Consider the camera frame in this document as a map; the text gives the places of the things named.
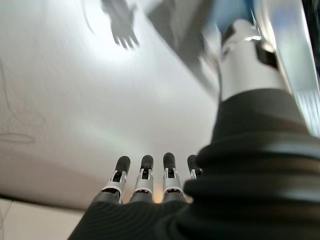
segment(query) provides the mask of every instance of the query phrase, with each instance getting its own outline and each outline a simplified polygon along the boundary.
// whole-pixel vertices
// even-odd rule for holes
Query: white wall
[[[7,210],[0,228],[0,240],[66,240],[72,233],[83,212],[13,202]]]
[[[1,194],[85,209],[127,155],[127,201],[152,155],[161,199],[163,155],[176,156],[184,182],[188,156],[210,141],[216,102],[143,11],[130,50],[93,13],[97,34],[80,0],[0,0]]]

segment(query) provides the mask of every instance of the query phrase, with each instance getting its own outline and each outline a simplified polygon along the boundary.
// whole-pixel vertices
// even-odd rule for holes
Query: ribbed black fabric
[[[70,240],[156,239],[156,223],[177,213],[188,203],[171,201],[163,204],[133,202],[93,203],[70,236]]]

